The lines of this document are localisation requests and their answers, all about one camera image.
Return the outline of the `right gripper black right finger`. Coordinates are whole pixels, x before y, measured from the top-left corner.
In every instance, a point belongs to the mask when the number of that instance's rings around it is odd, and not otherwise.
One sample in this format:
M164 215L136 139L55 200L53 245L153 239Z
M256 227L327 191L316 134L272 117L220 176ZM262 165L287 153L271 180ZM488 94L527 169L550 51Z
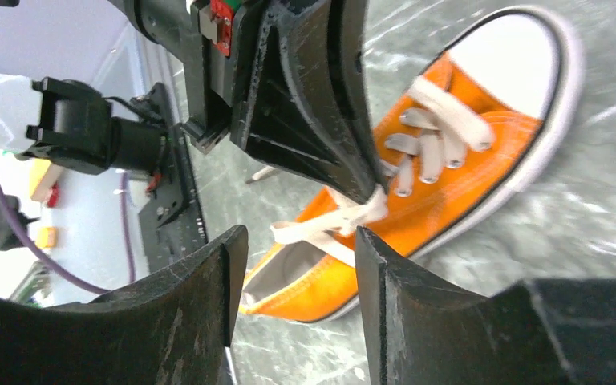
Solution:
M359 228L374 384L616 384L616 278L524 279L485 297Z

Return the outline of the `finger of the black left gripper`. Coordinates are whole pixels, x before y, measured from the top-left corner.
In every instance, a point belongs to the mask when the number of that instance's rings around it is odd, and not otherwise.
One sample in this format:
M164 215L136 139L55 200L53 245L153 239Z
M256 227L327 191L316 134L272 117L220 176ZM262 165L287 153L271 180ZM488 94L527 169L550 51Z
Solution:
M230 139L358 203L384 182L363 74L364 1L271 1Z

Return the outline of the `white shoelace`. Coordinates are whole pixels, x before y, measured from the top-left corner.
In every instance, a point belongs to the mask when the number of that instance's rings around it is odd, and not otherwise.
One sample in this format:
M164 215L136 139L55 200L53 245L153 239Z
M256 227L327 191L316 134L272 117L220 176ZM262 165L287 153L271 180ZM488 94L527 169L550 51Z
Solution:
M384 147L401 153L402 158L397 165L380 162L399 197L410 196L415 181L434 184L446 168L461 167L468 150L484 152L496 140L486 120L423 76L414 80L406 95L417 105L404 110L399 121L419 133L386 136ZM359 225L382 220L388 214L387 194L378 185L367 202L359 205L332 188L327 191L338 206L335 211L305 222L275 222L271 232L280 245L305 242L353 267L354 252L332 234L347 237Z

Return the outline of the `orange canvas sneaker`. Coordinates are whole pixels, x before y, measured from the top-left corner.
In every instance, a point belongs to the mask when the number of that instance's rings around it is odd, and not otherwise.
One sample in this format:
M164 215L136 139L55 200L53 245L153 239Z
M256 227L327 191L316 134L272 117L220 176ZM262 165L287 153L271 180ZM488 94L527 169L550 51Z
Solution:
M468 231L537 178L582 88L572 24L510 6L456 36L374 128L383 184L362 204L323 188L248 272L239 310L294 322L339 318L358 302L355 230L404 257Z

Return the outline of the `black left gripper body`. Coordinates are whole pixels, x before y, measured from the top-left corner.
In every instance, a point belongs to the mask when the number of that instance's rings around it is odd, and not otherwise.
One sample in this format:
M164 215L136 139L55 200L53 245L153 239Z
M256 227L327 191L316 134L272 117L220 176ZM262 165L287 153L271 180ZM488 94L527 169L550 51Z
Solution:
M184 66L188 118L182 129L209 153L230 131L246 96L264 1L187 1Z

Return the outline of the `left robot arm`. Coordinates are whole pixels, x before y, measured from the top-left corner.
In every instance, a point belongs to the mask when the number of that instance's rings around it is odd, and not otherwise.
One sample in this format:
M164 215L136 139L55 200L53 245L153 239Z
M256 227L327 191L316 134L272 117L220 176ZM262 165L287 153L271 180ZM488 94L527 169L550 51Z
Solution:
M116 1L148 41L182 62L203 153L229 138L251 158L363 204L383 195L362 72L364 1ZM157 173L171 124L153 102L113 115L74 80L0 74L0 147L97 175Z

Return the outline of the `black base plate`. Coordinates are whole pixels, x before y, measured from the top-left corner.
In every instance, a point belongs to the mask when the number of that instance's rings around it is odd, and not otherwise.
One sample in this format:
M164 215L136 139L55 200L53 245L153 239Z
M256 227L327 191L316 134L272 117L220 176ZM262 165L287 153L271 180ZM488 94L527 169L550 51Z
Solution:
M167 151L160 164L160 181L148 193L148 203L139 213L148 271L155 273L205 246L209 238L191 164L188 137L175 125L168 89L163 83L156 83L145 98L168 125Z

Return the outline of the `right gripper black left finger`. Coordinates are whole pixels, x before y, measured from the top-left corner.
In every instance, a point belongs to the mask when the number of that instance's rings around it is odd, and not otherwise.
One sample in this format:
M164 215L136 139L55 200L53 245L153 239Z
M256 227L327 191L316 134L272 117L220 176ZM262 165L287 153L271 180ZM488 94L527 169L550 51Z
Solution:
M217 383L247 257L247 228L235 225L89 303L0 299L0 384Z

